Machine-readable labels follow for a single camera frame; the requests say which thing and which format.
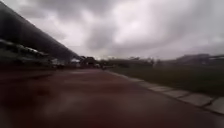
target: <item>grass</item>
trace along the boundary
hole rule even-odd
[[[173,66],[114,68],[114,72],[151,83],[213,96],[224,96],[224,70],[218,68]]]

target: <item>curb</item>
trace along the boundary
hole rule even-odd
[[[40,77],[46,77],[52,75],[53,72],[46,72],[46,73],[39,73],[39,74],[33,74],[33,75],[25,75],[22,77],[11,77],[7,79],[0,79],[0,83],[10,83],[14,81],[19,81],[19,80],[27,80],[27,79],[34,79],[34,78],[40,78]]]
[[[166,87],[154,83],[149,83],[138,78],[132,78],[118,73],[107,71],[110,74],[125,78],[151,91],[160,93],[181,102],[191,104],[195,107],[224,116],[224,97],[211,97],[201,93],[194,93],[186,90]]]

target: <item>gray cloud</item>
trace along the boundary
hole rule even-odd
[[[124,42],[117,43],[115,37],[123,26],[117,26],[111,11],[124,1],[138,0],[32,0],[20,7],[20,13],[27,18],[39,19],[46,18],[49,12],[55,13],[62,22],[78,21],[85,27],[82,11],[91,12],[99,21],[88,27],[89,36],[81,49],[96,56],[172,58],[189,53],[220,54],[224,50],[222,43],[212,41],[217,37],[220,42],[224,41],[222,0],[139,0],[154,1],[153,5],[138,14],[148,18],[144,28],[148,34],[127,35]],[[58,39],[66,38],[56,29],[47,32]]]
[[[24,17],[29,17],[29,18],[45,18],[46,13],[36,7],[32,6],[23,6],[20,8],[19,13],[24,16]]]
[[[33,0],[30,3],[39,9],[56,12],[60,19],[78,20],[83,10],[104,16],[116,2],[117,0]]]

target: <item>overcast sky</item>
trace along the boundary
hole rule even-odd
[[[224,0],[2,0],[80,55],[224,53]]]

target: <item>roof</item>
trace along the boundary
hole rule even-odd
[[[60,44],[19,14],[0,2],[0,38],[21,44],[49,55],[68,60],[80,58],[76,53]]]

